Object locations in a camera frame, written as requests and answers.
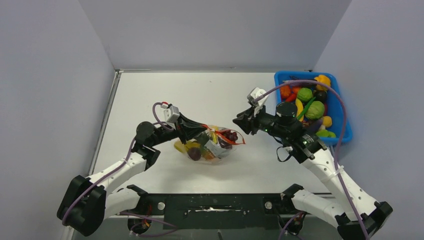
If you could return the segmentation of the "toy yellow banana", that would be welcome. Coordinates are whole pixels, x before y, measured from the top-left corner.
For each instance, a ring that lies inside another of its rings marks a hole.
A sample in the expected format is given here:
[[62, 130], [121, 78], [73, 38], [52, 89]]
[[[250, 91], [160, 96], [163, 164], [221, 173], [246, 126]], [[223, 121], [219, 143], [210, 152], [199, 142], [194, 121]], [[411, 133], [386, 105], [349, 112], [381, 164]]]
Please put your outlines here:
[[295, 99], [295, 106], [297, 107], [296, 119], [300, 122], [304, 120], [304, 105], [298, 98]]

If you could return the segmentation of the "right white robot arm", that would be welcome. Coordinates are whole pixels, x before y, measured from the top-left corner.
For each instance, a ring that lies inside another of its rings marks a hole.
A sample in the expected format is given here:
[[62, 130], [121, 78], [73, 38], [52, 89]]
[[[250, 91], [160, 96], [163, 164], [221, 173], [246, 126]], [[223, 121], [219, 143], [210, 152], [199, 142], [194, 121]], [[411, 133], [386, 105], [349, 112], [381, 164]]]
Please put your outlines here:
[[377, 201], [366, 193], [335, 162], [331, 151], [296, 118], [297, 107], [292, 103], [280, 103], [275, 115], [265, 108], [256, 111], [254, 106], [238, 113], [232, 121], [246, 134], [263, 131], [290, 147], [289, 154], [304, 168], [313, 173], [335, 198], [332, 202], [319, 197], [298, 184], [285, 191], [281, 199], [282, 209], [289, 214], [307, 212], [337, 229], [343, 240], [367, 240], [372, 237], [393, 213], [392, 206]]

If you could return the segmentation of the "toy yellow mango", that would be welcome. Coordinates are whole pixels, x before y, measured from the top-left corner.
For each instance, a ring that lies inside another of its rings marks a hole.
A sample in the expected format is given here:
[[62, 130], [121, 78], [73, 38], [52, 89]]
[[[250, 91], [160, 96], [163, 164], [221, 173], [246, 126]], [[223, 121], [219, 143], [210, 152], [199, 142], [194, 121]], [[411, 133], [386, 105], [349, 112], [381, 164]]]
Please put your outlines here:
[[191, 148], [200, 148], [200, 144], [197, 141], [188, 140], [185, 144], [182, 143], [180, 140], [177, 140], [173, 147], [179, 151], [180, 153], [187, 153], [187, 151]]

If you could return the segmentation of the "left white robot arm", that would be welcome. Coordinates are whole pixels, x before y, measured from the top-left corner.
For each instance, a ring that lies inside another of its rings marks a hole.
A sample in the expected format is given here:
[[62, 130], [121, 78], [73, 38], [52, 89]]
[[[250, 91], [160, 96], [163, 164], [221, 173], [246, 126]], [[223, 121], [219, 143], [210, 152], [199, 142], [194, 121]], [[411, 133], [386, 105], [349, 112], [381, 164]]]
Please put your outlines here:
[[174, 139], [186, 142], [206, 129], [206, 124], [184, 115], [177, 117], [170, 130], [149, 121], [141, 122], [123, 159], [98, 173], [88, 177], [78, 175], [71, 180], [57, 211], [62, 225], [89, 236], [108, 218], [107, 212], [115, 215], [133, 209], [141, 195], [132, 189], [118, 191], [118, 206], [115, 208], [108, 205], [107, 200], [112, 199], [115, 189], [156, 163], [161, 152], [155, 146]]

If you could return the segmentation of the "toy red chili pepper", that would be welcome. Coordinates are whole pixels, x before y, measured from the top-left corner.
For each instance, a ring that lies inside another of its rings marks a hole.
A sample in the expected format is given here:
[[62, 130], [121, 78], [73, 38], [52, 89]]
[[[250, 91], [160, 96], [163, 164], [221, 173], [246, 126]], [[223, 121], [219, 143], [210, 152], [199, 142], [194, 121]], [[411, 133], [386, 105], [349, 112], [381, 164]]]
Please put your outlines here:
[[294, 102], [297, 98], [297, 94], [295, 92], [292, 92], [286, 99], [285, 102], [291, 103]]

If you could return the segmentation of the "toy light green cabbage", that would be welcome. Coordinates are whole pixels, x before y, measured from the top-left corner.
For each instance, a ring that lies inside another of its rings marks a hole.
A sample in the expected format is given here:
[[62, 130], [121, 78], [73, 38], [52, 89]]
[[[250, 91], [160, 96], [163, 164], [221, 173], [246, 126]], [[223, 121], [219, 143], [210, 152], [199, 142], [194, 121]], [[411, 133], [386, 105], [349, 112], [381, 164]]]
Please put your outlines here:
[[325, 105], [321, 101], [313, 101], [304, 116], [309, 120], [317, 120], [324, 116]]

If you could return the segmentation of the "toy small yellow fruit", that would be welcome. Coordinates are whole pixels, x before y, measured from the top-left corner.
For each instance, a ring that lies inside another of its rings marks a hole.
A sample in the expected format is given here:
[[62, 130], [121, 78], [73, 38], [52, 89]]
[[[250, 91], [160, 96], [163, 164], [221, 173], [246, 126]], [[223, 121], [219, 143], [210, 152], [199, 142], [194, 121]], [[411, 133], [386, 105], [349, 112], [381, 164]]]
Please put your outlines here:
[[333, 125], [333, 120], [330, 116], [323, 116], [322, 124], [324, 125], [325, 128], [330, 128]]

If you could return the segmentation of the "toy green lime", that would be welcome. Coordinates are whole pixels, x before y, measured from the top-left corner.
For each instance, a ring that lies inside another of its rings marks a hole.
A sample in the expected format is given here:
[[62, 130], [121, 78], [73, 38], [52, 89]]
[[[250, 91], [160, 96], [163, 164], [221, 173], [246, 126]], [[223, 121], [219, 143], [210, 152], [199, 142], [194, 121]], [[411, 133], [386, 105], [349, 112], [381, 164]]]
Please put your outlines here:
[[321, 129], [315, 133], [320, 138], [336, 138], [336, 134], [332, 131]]

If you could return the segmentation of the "toy orange bell pepper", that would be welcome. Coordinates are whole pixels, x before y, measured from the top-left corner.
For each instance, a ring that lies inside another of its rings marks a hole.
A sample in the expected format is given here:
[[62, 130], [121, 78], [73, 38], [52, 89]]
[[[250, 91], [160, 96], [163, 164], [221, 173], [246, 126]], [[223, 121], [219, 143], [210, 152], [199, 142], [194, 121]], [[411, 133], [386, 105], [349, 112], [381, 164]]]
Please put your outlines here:
[[[314, 78], [314, 80], [318, 83], [321, 83], [321, 84], [324, 84], [328, 87], [331, 87], [331, 80], [326, 75], [320, 74], [320, 75], [316, 76]], [[327, 87], [320, 85], [320, 84], [316, 85], [315, 89], [317, 91], [325, 91], [325, 92], [328, 91]]]

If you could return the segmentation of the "clear zip top bag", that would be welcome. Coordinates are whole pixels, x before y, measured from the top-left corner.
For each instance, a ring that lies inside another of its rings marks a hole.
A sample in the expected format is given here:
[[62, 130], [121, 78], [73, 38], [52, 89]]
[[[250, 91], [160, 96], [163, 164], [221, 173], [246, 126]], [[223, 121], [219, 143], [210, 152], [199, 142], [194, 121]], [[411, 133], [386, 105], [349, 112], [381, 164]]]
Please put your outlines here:
[[[197, 141], [200, 144], [200, 150], [202, 158], [198, 161], [193, 161], [189, 158], [187, 153], [181, 153], [186, 156], [189, 160], [193, 162], [204, 162], [204, 163], [218, 163], [222, 159], [227, 158], [238, 146], [246, 144], [245, 138], [243, 135], [230, 128], [220, 127], [215, 125], [206, 125], [207, 129], [191, 139], [190, 141]], [[218, 143], [218, 133], [224, 130], [235, 131], [238, 134], [238, 140], [232, 146], [232, 149], [224, 149], [220, 147]]]

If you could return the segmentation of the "toy dark avocado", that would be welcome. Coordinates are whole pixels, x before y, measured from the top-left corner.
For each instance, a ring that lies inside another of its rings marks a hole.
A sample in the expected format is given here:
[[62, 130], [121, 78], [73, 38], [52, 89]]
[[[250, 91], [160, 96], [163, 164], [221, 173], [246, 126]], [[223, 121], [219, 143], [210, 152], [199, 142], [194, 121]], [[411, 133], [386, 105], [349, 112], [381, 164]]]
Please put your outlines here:
[[315, 101], [319, 101], [323, 104], [327, 103], [327, 99], [328, 99], [328, 93], [325, 90], [316, 90], [313, 93], [313, 96], [315, 97]]

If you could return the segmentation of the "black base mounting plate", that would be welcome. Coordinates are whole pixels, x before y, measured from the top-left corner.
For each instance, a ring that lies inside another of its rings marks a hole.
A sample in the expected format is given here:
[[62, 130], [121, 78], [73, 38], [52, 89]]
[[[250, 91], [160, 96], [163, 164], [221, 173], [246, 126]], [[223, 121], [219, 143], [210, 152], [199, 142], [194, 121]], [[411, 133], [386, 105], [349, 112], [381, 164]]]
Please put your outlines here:
[[277, 230], [298, 211], [279, 193], [148, 193], [134, 184], [137, 196], [129, 209], [130, 231], [146, 237], [156, 221], [166, 232], [176, 230]]

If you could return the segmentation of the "toy green custard apple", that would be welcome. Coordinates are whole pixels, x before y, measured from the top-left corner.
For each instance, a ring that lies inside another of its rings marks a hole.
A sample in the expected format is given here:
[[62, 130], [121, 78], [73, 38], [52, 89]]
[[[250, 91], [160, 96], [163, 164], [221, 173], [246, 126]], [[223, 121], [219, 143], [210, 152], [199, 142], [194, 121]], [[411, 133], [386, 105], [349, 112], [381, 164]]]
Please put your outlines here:
[[313, 96], [313, 91], [310, 88], [303, 87], [298, 90], [296, 98], [303, 103], [307, 103]]

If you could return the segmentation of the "toy dark passion fruit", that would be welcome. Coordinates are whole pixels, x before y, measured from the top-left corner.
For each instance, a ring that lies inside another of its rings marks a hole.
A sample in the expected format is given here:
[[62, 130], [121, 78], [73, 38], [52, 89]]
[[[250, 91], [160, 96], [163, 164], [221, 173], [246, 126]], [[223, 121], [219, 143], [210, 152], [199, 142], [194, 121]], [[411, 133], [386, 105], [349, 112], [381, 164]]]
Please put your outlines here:
[[191, 147], [187, 150], [188, 157], [193, 161], [199, 161], [202, 158], [202, 152], [198, 147]]

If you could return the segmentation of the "toy green chili pepper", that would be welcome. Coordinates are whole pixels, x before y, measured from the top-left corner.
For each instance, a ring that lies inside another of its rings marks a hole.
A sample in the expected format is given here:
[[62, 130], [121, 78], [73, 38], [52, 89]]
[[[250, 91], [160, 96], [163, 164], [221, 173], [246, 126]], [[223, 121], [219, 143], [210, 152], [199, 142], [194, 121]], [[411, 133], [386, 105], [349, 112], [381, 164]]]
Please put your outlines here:
[[297, 120], [299, 120], [300, 122], [304, 120], [305, 113], [310, 108], [311, 104], [314, 102], [315, 99], [316, 97], [312, 97], [310, 101], [305, 106], [302, 107], [302, 110], [296, 116]]

